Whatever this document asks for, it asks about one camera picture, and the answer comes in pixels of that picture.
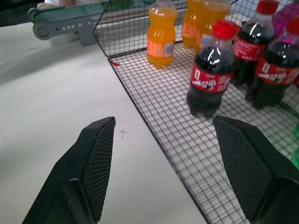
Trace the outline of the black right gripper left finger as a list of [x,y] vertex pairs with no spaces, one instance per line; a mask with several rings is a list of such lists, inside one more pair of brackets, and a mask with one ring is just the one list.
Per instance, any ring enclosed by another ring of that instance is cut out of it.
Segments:
[[56,162],[22,224],[98,224],[106,197],[115,117],[86,126]]

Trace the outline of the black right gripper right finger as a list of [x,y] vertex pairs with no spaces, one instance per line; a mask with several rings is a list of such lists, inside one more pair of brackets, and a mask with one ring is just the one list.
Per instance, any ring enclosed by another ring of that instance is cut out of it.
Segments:
[[250,224],[299,224],[299,169],[255,126],[215,116],[229,182]]

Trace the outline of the white-gloved person's hand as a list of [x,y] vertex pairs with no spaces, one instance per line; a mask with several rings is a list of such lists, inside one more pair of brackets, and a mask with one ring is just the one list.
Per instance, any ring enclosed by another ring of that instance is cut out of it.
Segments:
[[52,8],[61,6],[62,0],[44,0],[44,2],[38,3],[38,9]]

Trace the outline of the green drink bottle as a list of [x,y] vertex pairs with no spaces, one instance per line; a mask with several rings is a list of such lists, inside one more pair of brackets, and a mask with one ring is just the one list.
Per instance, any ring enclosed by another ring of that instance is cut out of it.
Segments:
[[[293,133],[296,139],[299,140],[299,123],[295,126]],[[290,161],[299,170],[299,147],[293,152]]]

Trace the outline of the red-capped cola bottle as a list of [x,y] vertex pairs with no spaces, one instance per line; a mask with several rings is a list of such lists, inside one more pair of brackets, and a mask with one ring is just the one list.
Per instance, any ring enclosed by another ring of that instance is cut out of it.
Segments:
[[253,18],[239,29],[233,44],[236,69],[231,83],[235,87],[252,83],[257,62],[273,40],[272,17],[278,6],[277,0],[260,0]]
[[276,106],[298,75],[299,15],[292,17],[284,33],[265,48],[245,98],[256,109]]
[[196,54],[186,95],[192,116],[209,118],[219,109],[235,70],[232,42],[239,28],[231,21],[217,21],[210,42]]

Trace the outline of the orange soda bottle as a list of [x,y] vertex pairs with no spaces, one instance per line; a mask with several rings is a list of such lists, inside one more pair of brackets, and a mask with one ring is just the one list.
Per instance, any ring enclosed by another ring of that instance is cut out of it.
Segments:
[[203,0],[187,0],[182,27],[182,41],[186,48],[195,48],[196,35],[203,12]]
[[147,60],[156,68],[171,65],[176,39],[177,9],[171,0],[156,0],[149,8]]
[[210,42],[214,24],[225,19],[230,7],[229,0],[203,0],[203,15],[195,39],[196,53]]

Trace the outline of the purple drink bottle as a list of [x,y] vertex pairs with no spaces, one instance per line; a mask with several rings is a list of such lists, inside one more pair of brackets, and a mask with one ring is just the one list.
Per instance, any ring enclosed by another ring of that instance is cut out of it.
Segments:
[[285,31],[285,26],[289,20],[299,15],[299,0],[287,0],[285,6],[282,7],[273,17],[272,25],[274,27],[274,38],[279,37]]

